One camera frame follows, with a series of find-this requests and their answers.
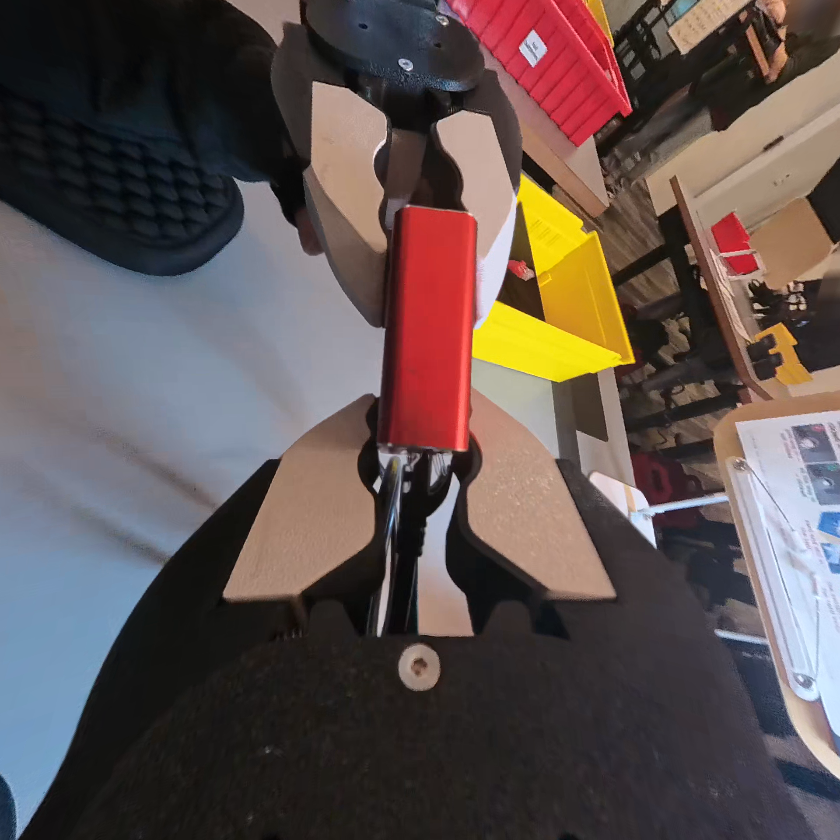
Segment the wooden office table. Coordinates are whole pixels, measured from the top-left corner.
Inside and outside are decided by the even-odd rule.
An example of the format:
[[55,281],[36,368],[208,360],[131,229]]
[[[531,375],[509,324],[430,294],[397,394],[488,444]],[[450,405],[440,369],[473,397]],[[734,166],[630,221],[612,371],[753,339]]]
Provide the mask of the wooden office table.
[[785,400],[793,396],[791,387],[781,384],[776,379],[760,380],[755,374],[748,353],[748,347],[760,329],[752,314],[747,284],[750,279],[763,281],[763,270],[757,276],[728,276],[711,236],[710,227],[704,224],[698,212],[696,198],[682,185],[677,175],[670,178],[669,185],[700,276],[706,286],[723,342],[742,388],[748,394],[747,401],[750,403]]

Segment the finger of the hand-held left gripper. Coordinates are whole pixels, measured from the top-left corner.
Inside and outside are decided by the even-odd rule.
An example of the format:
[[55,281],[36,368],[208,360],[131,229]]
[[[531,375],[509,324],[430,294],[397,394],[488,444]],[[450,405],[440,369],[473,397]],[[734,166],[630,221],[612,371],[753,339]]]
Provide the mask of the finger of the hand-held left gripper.
[[415,193],[426,147],[425,135],[392,129],[351,89],[312,83],[308,211],[340,288],[377,329],[385,319],[389,213]]
[[478,329],[487,320],[508,271],[518,194],[490,116],[457,112],[437,121],[434,137],[458,171],[462,206],[476,220],[474,327]]

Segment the small yellow bin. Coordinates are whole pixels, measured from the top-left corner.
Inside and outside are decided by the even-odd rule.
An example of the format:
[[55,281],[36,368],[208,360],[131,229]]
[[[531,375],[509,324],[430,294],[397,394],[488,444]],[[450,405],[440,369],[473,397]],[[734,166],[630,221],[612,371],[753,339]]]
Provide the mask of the small yellow bin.
[[763,330],[755,335],[755,343],[763,343],[775,364],[774,378],[783,385],[801,385],[813,381],[812,374],[801,362],[795,345],[797,341],[790,330],[782,323]]

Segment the red ethernet splitter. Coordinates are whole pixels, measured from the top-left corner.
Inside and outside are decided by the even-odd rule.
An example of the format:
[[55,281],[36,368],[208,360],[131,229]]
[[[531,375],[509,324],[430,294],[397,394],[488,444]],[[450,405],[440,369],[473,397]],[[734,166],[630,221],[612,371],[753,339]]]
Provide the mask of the red ethernet splitter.
[[395,214],[376,438],[391,450],[469,447],[476,220],[408,205]]

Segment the red ribbed crate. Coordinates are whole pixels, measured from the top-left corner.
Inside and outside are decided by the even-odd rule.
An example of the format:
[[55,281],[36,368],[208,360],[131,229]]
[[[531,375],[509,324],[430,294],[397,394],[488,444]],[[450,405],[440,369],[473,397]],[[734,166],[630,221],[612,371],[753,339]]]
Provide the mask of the red ribbed crate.
[[611,42],[586,2],[448,5],[575,146],[632,114]]

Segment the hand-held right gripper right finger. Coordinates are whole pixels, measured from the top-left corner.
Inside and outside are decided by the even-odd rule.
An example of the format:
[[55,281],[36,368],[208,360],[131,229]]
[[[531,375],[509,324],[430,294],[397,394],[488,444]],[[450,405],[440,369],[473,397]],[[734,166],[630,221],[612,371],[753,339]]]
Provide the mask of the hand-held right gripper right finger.
[[534,631],[561,634],[558,604],[611,603],[615,586],[550,451],[477,389],[469,407],[469,446],[453,461],[446,570],[470,632],[517,603]]

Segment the small red bin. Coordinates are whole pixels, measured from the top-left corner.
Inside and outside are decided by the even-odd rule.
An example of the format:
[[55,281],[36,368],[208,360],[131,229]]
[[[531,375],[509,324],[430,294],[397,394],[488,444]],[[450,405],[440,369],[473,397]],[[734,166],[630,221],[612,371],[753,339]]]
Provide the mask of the small red bin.
[[710,226],[721,263],[730,277],[756,277],[763,264],[739,215],[731,212]]

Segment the yellow plastic bin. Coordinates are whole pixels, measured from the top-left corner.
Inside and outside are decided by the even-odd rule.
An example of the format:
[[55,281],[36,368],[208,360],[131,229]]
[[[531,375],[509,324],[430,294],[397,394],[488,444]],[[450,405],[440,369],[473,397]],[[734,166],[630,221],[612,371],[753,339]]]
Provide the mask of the yellow plastic bin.
[[475,361],[548,382],[635,362],[596,232],[526,175],[497,301],[474,331]]

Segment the document stand with black sheet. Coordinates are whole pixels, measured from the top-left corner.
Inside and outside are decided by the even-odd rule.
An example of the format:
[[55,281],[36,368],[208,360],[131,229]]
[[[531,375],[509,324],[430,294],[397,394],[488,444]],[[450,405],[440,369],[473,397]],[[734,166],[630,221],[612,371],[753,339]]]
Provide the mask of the document stand with black sheet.
[[750,244],[763,263],[763,283],[772,291],[817,278],[837,249],[806,197],[790,201],[754,229]]

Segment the printed instruction sheet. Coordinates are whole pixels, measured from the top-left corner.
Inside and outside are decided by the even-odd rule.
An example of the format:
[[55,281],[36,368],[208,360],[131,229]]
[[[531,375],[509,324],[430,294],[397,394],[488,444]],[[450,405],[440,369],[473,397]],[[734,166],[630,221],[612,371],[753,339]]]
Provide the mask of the printed instruction sheet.
[[838,647],[838,412],[736,423],[748,496],[779,579],[794,671],[816,681],[822,635]]

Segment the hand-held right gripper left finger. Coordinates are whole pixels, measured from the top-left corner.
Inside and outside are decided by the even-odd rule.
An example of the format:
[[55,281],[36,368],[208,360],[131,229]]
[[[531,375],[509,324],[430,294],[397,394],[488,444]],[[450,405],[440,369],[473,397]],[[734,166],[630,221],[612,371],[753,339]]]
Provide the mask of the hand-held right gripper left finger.
[[284,602],[308,621],[321,601],[369,627],[384,581],[384,526],[370,483],[378,472],[364,394],[284,452],[224,588],[230,603]]

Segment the person's left hand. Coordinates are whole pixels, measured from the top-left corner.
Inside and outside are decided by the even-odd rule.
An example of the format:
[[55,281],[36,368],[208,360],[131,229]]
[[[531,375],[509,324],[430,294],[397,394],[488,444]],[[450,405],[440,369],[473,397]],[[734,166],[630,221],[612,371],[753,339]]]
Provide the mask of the person's left hand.
[[323,248],[319,241],[319,235],[306,207],[302,206],[297,210],[294,225],[303,252],[308,256],[322,255]]

